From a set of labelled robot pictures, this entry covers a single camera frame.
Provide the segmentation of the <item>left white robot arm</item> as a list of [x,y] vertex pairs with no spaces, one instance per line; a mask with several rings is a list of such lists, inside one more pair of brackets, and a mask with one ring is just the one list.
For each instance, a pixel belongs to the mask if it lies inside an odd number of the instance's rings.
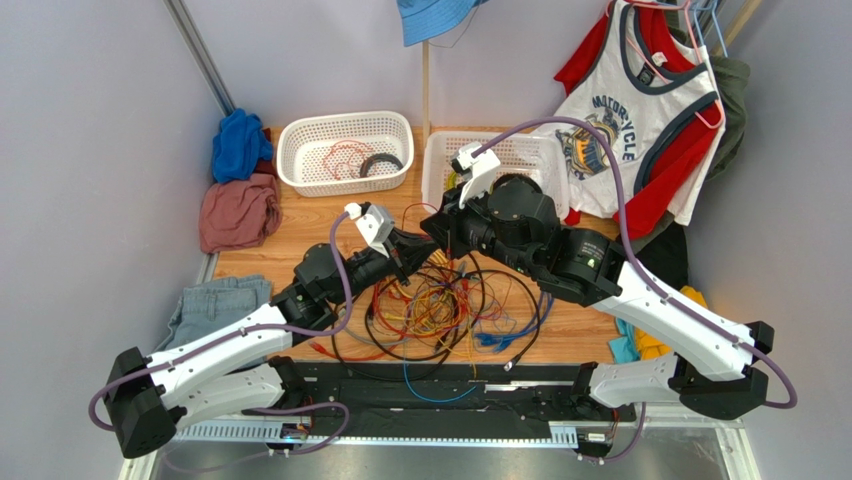
[[299,381],[291,361],[272,354],[343,325],[335,306],[390,276],[405,281],[437,244],[394,226],[383,214],[354,218],[367,231],[367,248],[343,258],[331,237],[309,248],[293,281],[242,319],[185,345],[144,355],[118,354],[107,383],[91,399],[90,419],[115,435],[126,459],[148,455],[178,431],[220,415],[285,404]]

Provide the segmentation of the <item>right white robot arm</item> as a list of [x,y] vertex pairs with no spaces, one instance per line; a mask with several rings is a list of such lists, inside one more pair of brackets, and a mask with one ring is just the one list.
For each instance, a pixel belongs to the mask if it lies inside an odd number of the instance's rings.
[[583,364],[575,395],[610,408],[678,402],[719,420],[768,405],[769,378],[779,373],[771,326],[709,311],[652,275],[627,240],[564,225],[534,181],[500,174],[493,148],[472,143],[458,151],[451,165],[461,182],[422,229],[451,258],[479,252],[553,298],[622,319],[668,347],[650,360]]

